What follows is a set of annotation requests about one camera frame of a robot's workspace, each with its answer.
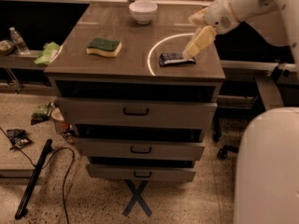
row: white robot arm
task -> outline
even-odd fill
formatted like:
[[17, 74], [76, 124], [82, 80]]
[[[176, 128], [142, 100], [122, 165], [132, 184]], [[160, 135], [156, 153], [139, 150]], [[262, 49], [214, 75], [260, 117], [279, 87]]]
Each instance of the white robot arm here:
[[190, 23], [199, 25], [192, 41], [183, 51], [183, 56], [190, 58], [214, 41], [217, 34], [226, 34], [240, 22], [251, 17], [262, 16], [276, 9], [281, 13], [289, 45], [295, 62], [299, 64], [299, 0], [216, 0], [209, 7], [189, 17]]

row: cable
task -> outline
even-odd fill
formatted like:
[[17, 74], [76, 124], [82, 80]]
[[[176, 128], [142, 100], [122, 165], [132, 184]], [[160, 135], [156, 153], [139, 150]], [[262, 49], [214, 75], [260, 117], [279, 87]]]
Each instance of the cable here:
[[[4, 130], [3, 130], [1, 127], [0, 127], [0, 130], [1, 130], [1, 132], [7, 137], [7, 139], [9, 140], [7, 134], [4, 132]], [[22, 154], [29, 160], [29, 162], [31, 162], [31, 164], [32, 164], [34, 167], [36, 167], [36, 165], [33, 164], [32, 160], [30, 159], [30, 157], [29, 157], [27, 154], [25, 154], [25, 153], [24, 153], [20, 148], [18, 148], [18, 147], [14, 147], [14, 148], [17, 149], [17, 150], [19, 150], [19, 152], [21, 152], [21, 153], [22, 153]], [[67, 171], [66, 171], [66, 173], [65, 173], [65, 176], [64, 176], [64, 183], [63, 183], [63, 191], [62, 191], [62, 193], [63, 193], [64, 213], [65, 213], [65, 217], [66, 217], [66, 222], [67, 222], [67, 224], [69, 224], [68, 214], [67, 214], [67, 209], [66, 209], [66, 203], [65, 203], [65, 198], [64, 198], [64, 186], [65, 186], [66, 178], [67, 178], [67, 176], [68, 176], [68, 174], [69, 174], [69, 172], [70, 172], [70, 170], [71, 170], [71, 167], [72, 167], [72, 165], [73, 165], [73, 163], [74, 163], [74, 161], [75, 161], [75, 152], [74, 152], [74, 150], [73, 150], [72, 148], [70, 148], [70, 147], [60, 147], [59, 149], [57, 149], [56, 151], [54, 151], [54, 152], [52, 153], [52, 155], [51, 155], [50, 158], [48, 159], [47, 163], [42, 167], [42, 169], [46, 168], [46, 167], [48, 166], [48, 164], [50, 163], [51, 159], [52, 159], [58, 152], [60, 152], [60, 151], [62, 151], [62, 150], [64, 150], [64, 149], [68, 149], [68, 150], [70, 150], [70, 151], [72, 152], [72, 161], [71, 161], [71, 163], [69, 164], [68, 169], [67, 169]]]
[[69, 164], [68, 169], [67, 169], [67, 171], [65, 173], [65, 176], [64, 176], [63, 191], [62, 191], [62, 193], [63, 193], [63, 204], [64, 204], [64, 213], [65, 213], [65, 217], [66, 217], [66, 223], [69, 224], [68, 214], [67, 214], [67, 209], [66, 209], [66, 203], [65, 203], [65, 197], [64, 197], [64, 186], [65, 186], [66, 178], [67, 178], [67, 176], [68, 176], [68, 174], [69, 174], [69, 172], [71, 170], [71, 167], [72, 167], [72, 165], [73, 165], [73, 163], [75, 161], [75, 152], [74, 152], [74, 150], [72, 148], [70, 148], [70, 147], [61, 147], [61, 148], [57, 149], [55, 152], [53, 152], [53, 154], [50, 156], [48, 162], [44, 165], [44, 167], [42, 169], [44, 169], [44, 168], [47, 167], [47, 165], [50, 163], [50, 160], [53, 158], [54, 155], [56, 155], [59, 151], [62, 151], [64, 149], [70, 150], [72, 152], [72, 154], [73, 154], [72, 161]]

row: green sponge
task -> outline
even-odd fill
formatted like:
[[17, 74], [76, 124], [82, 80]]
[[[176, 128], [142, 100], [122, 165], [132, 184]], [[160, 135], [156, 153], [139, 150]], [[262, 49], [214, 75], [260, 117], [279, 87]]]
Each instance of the green sponge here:
[[116, 40], [107, 40], [104, 38], [95, 38], [87, 46], [88, 55], [95, 54], [105, 57], [116, 57], [121, 50], [121, 42]]

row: drawer front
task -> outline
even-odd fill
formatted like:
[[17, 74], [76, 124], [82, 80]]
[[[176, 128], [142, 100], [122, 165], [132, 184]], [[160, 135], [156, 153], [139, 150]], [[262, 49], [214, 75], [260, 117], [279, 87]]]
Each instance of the drawer front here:
[[199, 143], [125, 142], [90, 138], [76, 138], [75, 146], [83, 156], [185, 161], [199, 161], [205, 149]]
[[216, 103], [60, 98], [64, 119], [72, 124], [207, 129], [216, 107]]
[[87, 170], [91, 177], [106, 179], [192, 182], [195, 176], [193, 169], [179, 168], [122, 167], [87, 164]]

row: wooden countertop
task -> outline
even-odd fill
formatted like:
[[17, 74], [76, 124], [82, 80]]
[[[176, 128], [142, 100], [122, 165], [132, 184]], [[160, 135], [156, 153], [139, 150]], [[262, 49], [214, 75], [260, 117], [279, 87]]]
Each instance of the wooden countertop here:
[[[191, 5], [159, 5], [155, 19], [150, 24], [140, 25], [132, 18], [128, 4], [92, 2], [45, 73], [55, 76], [223, 81], [225, 76], [213, 45], [195, 57], [196, 65], [160, 67], [158, 63], [162, 52], [183, 51], [196, 30], [187, 19], [199, 9], [199, 6]], [[122, 48], [119, 55], [116, 58], [87, 55], [86, 47], [96, 37], [120, 40]]]

